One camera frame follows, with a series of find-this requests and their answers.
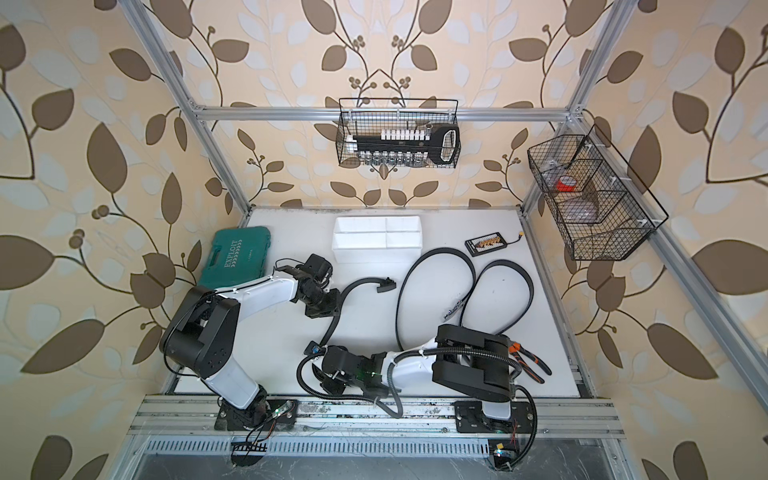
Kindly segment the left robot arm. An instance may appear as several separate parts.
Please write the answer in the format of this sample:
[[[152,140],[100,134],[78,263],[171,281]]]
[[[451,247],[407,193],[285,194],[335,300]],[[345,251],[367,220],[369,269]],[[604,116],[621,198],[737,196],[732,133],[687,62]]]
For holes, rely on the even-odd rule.
[[[273,275],[244,284],[189,290],[162,335],[159,349],[194,373],[229,406],[246,410],[256,401],[261,386],[234,358],[238,325],[262,310],[291,302],[305,304],[309,318],[334,315],[340,292],[328,287],[332,264],[312,254],[296,266],[282,266]]]

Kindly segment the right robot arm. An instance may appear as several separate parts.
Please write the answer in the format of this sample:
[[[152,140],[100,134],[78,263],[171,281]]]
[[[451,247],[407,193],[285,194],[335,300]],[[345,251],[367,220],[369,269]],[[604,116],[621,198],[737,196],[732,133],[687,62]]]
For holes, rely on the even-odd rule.
[[[470,398],[505,403],[523,371],[509,353],[511,340],[458,325],[443,324],[436,336],[412,350],[369,357],[340,345],[318,351],[311,371],[319,398],[368,402],[392,418],[404,414],[403,389],[434,383]]]

